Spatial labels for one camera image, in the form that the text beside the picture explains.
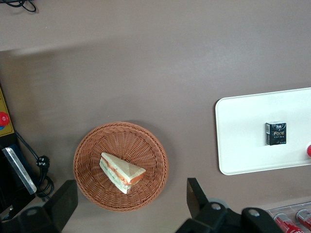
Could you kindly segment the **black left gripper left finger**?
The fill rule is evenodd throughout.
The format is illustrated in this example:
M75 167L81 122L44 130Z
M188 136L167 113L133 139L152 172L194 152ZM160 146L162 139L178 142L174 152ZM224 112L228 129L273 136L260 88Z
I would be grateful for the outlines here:
M77 183L67 180L44 204L43 208L52 224L62 231L78 205Z

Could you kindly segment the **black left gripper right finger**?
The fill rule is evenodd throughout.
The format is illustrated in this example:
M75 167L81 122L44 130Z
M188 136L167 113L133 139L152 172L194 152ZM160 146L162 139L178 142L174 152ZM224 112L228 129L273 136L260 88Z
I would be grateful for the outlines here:
M209 203L196 178L187 178L187 206L192 218L196 218Z

